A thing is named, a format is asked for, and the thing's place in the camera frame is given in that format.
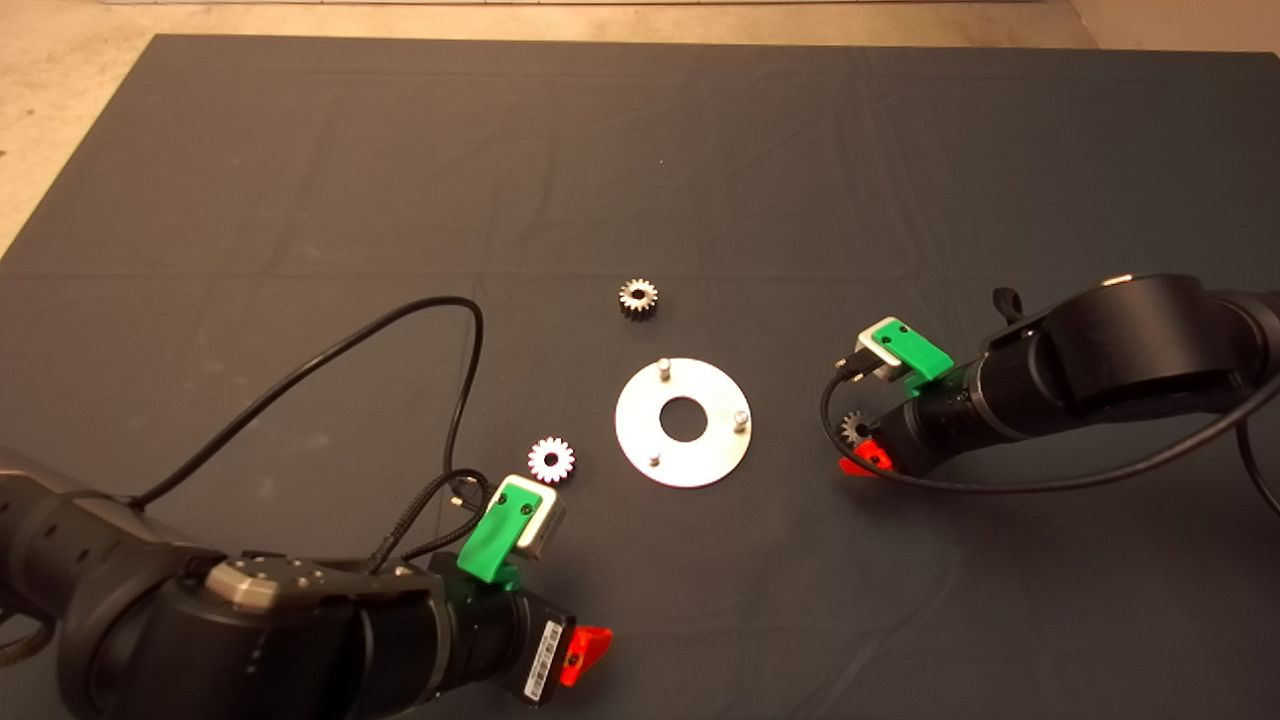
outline center hole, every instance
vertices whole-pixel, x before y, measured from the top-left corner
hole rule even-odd
[[[676,397],[662,406],[662,429],[680,442],[691,442],[707,432],[707,411],[696,400]]]

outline small metal gear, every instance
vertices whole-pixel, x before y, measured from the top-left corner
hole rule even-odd
[[[867,424],[870,421],[870,416],[863,411],[850,413],[845,415],[845,419],[840,423],[840,437],[845,439],[850,450],[858,450],[858,446],[870,439],[870,436],[864,436],[859,433],[859,425],[861,429],[867,429]]]
[[[573,473],[573,448],[558,437],[543,438],[529,450],[529,471],[554,486]]]
[[[618,288],[622,314],[632,320],[648,319],[658,309],[658,288],[644,278],[634,278]]]

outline barcode label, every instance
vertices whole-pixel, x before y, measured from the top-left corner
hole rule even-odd
[[[525,680],[525,697],[534,702],[543,697],[543,687],[547,684],[547,675],[552,671],[552,660],[556,659],[556,648],[559,647],[559,637],[563,630],[563,625],[550,620],[547,621],[547,629],[543,630],[543,642],[538,646],[534,666],[529,669],[529,679]]]

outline circular metal disc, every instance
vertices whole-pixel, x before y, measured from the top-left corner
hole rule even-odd
[[[659,363],[644,366],[622,388],[613,415],[618,445],[653,480],[677,488],[709,486],[733,470],[751,443],[755,419],[746,396],[716,365],[672,357],[663,379]],[[698,439],[681,442],[662,429],[662,409],[677,397],[692,400],[707,414],[707,429]],[[739,430],[740,420],[745,421]]]

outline black cable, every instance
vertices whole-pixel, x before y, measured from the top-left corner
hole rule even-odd
[[[457,470],[449,470],[447,473],[442,473],[440,475],[436,475],[435,479],[433,479],[430,483],[428,483],[422,489],[420,489],[416,496],[413,496],[413,500],[411,500],[408,506],[404,507],[404,511],[401,512],[399,519],[396,520],[396,524],[392,527],[390,532],[387,533],[387,537],[383,538],[383,542],[369,556],[369,560],[366,561],[366,570],[370,575],[374,575],[379,570],[381,570],[383,565],[387,564],[387,560],[392,556],[392,552],[396,550],[396,546],[398,546],[401,541],[404,539],[404,536],[408,533],[410,528],[413,527],[413,523],[417,520],[419,515],[422,514],[422,510],[426,509],[428,503],[431,502],[431,498],[435,497],[435,493],[440,492],[440,488],[443,488],[445,484],[451,483],[454,479],[467,479],[480,486],[481,510],[477,512],[472,512],[471,518],[467,519],[467,521],[463,523],[461,527],[456,528],[449,533],[445,533],[444,536],[440,536],[439,538],[435,538],[429,543],[425,543],[422,546],[419,546],[408,551],[407,553],[403,555],[403,557],[406,560],[411,560],[420,555],[426,555],[428,552],[433,552],[447,544],[451,544],[454,541],[460,539],[462,536],[470,533],[476,527],[476,524],[480,523],[480,518],[481,515],[484,515],[484,507],[489,505],[489,496],[493,492],[488,478],[485,478],[484,474],[481,474],[479,470],[471,470],[468,468],[460,468]],[[424,547],[426,547],[428,550],[419,552]]]
[[[905,475],[902,473],[896,473],[893,470],[886,470],[878,468],[867,460],[863,460],[858,455],[854,455],[845,445],[845,441],[840,437],[840,433],[831,424],[831,396],[835,395],[836,388],[851,377],[858,374],[864,374],[870,372],[869,368],[841,368],[841,373],[827,383],[827,387],[822,391],[822,398],[818,402],[819,413],[822,414],[822,429],[827,433],[827,439],[840,451],[841,455],[847,457],[855,465],[884,478],[886,480],[893,480],[896,483],[904,483],[914,486],[918,488],[941,491],[941,492],[957,492],[957,493],[974,493],[974,495],[1014,495],[1014,493],[1030,493],[1030,492],[1060,492],[1068,489],[1080,489],[1097,486],[1105,486],[1108,483],[1115,483],[1155,470],[1161,465],[1172,462],[1179,457],[1192,452],[1215,437],[1225,433],[1226,430],[1239,425],[1256,413],[1260,407],[1266,405],[1271,398],[1280,393],[1280,374],[1271,378],[1266,383],[1261,384],[1258,389],[1253,392],[1243,402],[1233,407],[1231,410],[1219,415],[1212,423],[1199,428],[1198,430],[1190,433],[1189,436],[1179,439],[1178,442],[1153,452],[1140,460],[1135,460],[1126,465],[1114,468],[1111,470],[1102,470],[1098,473],[1089,473],[1085,475],[1075,475],[1070,478],[1052,479],[1052,480],[1038,480],[1032,483],[1009,483],[1009,484],[995,484],[995,486],[978,486],[978,484],[965,484],[965,483],[948,483],[943,480],[928,480],[924,478],[916,478],[914,475]]]
[[[424,297],[421,300],[415,300],[412,302],[401,305],[390,313],[378,318],[376,320],[369,323],[367,325],[360,328],[355,333],[347,336],[334,346],[329,347],[320,355],[316,355],[311,360],[303,363],[300,368],[289,373],[274,387],[259,396],[257,400],[250,404],[239,415],[237,415],[230,423],[228,423],[223,429],[218,430],[209,442],[205,443],[195,455],[187,459],[186,462],[178,466],[177,470],[169,474],[165,479],[156,483],[155,487],[138,495],[129,500],[129,507],[136,510],[143,510],[147,505],[164,497],[166,493],[184,483],[191,475],[198,470],[205,462],[209,461],[219,450],[223,448],[228,442],[232,441],[241,430],[243,430],[255,418],[262,414],[264,410],[270,407],[273,402],[280,398],[284,393],[289,392],[293,386],[298,384],[306,379],[311,373],[315,373],[320,368],[324,368],[333,360],[342,356],[344,352],[356,347],[361,342],[365,342],[370,337],[378,334],[380,331],[388,325],[401,320],[408,315],[419,313],[421,310],[428,310],[431,307],[440,306],[454,306],[465,307],[471,311],[475,318],[475,332],[471,345],[471,360],[467,364],[466,375],[462,379],[462,388],[458,392],[458,401],[453,407],[453,419],[449,421],[449,432],[444,441],[444,473],[449,473],[453,468],[453,445],[457,441],[458,425],[462,423],[462,411],[466,409],[467,396],[471,393],[471,383],[475,380],[476,368],[480,364],[480,350],[484,345],[484,314],[480,311],[480,306],[475,301],[467,297],[457,297],[451,295],[442,295],[434,297]]]
[[[1249,441],[1249,424],[1247,421],[1242,420],[1235,427],[1235,445],[1240,450],[1240,461],[1244,462],[1244,471],[1253,480],[1253,487],[1258,488],[1258,495],[1262,496],[1262,500],[1267,501],[1271,511],[1280,518],[1280,500],[1276,500],[1275,493],[1267,487],[1266,480],[1262,478],[1262,470],[1258,469],[1258,461],[1253,457],[1253,442]]]

